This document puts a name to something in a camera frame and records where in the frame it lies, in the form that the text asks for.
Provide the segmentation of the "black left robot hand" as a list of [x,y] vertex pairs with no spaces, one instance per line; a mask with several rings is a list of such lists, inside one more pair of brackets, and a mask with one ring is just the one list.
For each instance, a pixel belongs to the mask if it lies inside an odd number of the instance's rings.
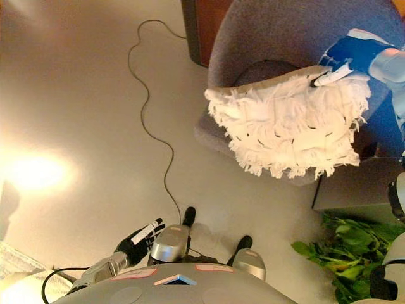
[[127,267],[135,266],[151,251],[155,240],[164,228],[163,219],[157,218],[120,241],[115,252],[126,254]]

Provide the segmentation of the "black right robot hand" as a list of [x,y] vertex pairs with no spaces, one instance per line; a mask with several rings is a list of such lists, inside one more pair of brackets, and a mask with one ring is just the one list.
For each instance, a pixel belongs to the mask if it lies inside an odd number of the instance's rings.
[[325,86],[352,72],[369,74],[369,68],[377,56],[390,49],[398,50],[371,32],[353,28],[323,53],[319,65],[330,67],[330,70],[312,80],[310,86]]

